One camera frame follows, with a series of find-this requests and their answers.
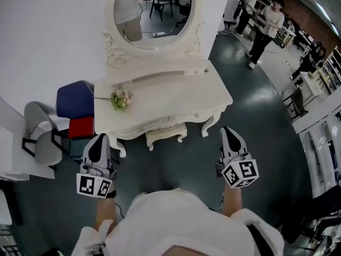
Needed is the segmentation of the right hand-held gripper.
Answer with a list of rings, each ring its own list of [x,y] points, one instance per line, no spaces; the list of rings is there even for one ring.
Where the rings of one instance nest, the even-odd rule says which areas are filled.
[[[259,178],[256,160],[247,152],[247,146],[242,136],[229,127],[222,127],[222,147],[225,157],[216,163],[218,177],[223,177],[230,188],[242,188],[249,186]]]

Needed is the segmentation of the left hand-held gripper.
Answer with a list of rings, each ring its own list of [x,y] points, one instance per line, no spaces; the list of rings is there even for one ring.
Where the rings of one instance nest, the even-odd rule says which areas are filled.
[[[91,139],[84,148],[83,163],[76,176],[77,194],[93,198],[116,197],[113,183],[116,169],[109,167],[110,159],[109,137],[101,133]]]

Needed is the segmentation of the cream upholstered stool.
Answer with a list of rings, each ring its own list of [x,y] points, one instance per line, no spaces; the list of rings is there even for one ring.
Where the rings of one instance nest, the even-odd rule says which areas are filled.
[[[168,139],[171,137],[176,136],[177,141],[182,143],[183,138],[185,138],[188,134],[186,125],[182,124],[175,124],[173,126],[164,127],[156,130],[151,130],[145,133],[146,140],[147,140],[147,147],[150,151],[153,151],[153,143],[162,140]]]

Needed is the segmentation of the white dressing table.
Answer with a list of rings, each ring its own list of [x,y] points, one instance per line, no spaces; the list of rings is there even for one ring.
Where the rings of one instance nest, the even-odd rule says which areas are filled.
[[[175,124],[200,123],[202,136],[208,136],[233,100],[213,64],[201,54],[202,0],[192,0],[189,20],[178,35],[138,42],[119,32],[115,1],[105,0],[106,74],[95,81],[94,97],[108,98],[120,85],[133,96],[126,111],[94,99],[95,132],[107,134],[121,157],[126,156],[122,140]]]

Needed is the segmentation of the person's right forearm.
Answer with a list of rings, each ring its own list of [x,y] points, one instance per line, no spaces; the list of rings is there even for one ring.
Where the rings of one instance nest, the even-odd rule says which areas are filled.
[[[226,182],[224,186],[224,198],[222,214],[230,217],[243,209],[241,188],[231,188]]]

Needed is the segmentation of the person's left forearm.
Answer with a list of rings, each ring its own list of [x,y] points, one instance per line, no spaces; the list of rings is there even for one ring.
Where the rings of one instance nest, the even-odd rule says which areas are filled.
[[[108,233],[112,232],[117,226],[116,205],[114,198],[101,198],[98,200],[96,221],[94,228],[99,230],[104,220],[111,220]]]

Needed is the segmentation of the red box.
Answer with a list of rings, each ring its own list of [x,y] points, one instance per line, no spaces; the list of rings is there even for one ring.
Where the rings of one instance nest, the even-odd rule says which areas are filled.
[[[88,138],[95,135],[94,117],[71,119],[68,128],[68,137],[71,139]]]

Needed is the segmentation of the blue padded chair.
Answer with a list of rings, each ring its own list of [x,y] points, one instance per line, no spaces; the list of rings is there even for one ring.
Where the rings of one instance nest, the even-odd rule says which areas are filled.
[[[94,92],[86,81],[77,81],[58,89],[55,104],[56,115],[77,119],[94,117]]]

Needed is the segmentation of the artificial flower bouquet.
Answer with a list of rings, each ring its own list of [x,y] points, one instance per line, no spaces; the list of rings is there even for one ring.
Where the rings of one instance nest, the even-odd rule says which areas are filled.
[[[111,107],[115,111],[126,111],[127,108],[131,104],[133,94],[125,88],[124,86],[120,85],[117,88],[114,88],[108,98],[100,98],[100,97],[93,97],[94,99],[108,101],[111,104]]]

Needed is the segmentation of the white side table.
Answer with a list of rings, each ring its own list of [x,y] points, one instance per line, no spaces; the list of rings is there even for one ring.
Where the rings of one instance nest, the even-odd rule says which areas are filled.
[[[31,175],[54,179],[54,171],[38,165],[22,149],[25,120],[0,97],[0,179],[28,181]]]

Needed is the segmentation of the white shelving unit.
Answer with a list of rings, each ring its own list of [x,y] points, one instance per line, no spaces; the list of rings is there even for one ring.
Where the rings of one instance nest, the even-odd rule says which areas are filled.
[[[314,198],[341,185],[341,110],[298,132]]]

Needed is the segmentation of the person's white shirt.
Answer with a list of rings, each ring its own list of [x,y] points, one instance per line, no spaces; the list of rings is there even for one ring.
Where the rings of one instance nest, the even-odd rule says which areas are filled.
[[[248,209],[229,216],[210,210],[196,195],[168,190],[135,198],[111,228],[84,227],[71,256],[283,256],[277,229]]]

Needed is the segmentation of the white low cabinet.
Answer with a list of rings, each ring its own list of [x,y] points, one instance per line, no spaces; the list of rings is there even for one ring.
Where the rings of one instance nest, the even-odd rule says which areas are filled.
[[[294,87],[295,83],[300,79],[303,82],[302,85],[309,92],[308,97],[303,98],[304,105],[308,105],[317,97],[320,97],[323,95],[323,90],[321,89],[319,82],[316,80],[316,78],[311,78],[308,72],[300,72],[300,74],[289,83],[289,85],[284,89],[284,91]]]

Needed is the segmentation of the black mesh office chair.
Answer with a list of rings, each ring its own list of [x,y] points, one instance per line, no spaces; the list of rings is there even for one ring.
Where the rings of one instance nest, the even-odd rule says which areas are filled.
[[[292,244],[300,235],[322,240],[329,227],[341,224],[341,186],[336,185],[316,198],[303,199],[284,212],[282,235]]]

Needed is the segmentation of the black frame chair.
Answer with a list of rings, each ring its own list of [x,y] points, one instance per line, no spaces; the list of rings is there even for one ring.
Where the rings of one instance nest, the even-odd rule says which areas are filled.
[[[295,115],[291,117],[292,121],[298,117],[303,117],[308,113],[304,107],[302,90],[299,87],[296,88],[291,95],[283,99],[283,102],[289,99],[290,103],[286,107],[289,108],[291,105],[293,106],[293,113]]]

